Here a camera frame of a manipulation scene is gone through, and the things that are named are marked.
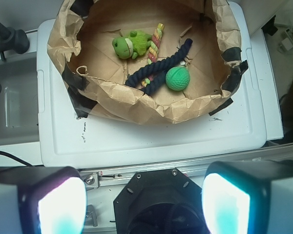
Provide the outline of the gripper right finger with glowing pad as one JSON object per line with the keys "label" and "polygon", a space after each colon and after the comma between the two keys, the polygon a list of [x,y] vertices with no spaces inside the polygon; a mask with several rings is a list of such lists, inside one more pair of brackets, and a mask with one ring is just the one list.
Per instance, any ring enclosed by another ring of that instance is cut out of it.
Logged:
{"label": "gripper right finger with glowing pad", "polygon": [[202,208],[212,234],[293,234],[293,160],[211,163]]}

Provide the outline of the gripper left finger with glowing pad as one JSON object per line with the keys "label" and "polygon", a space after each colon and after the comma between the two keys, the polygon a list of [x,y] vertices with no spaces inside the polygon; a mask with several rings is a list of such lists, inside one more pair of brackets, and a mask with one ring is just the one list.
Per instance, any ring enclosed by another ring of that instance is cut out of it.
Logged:
{"label": "gripper left finger with glowing pad", "polygon": [[80,234],[86,203],[73,167],[0,167],[0,234]]}

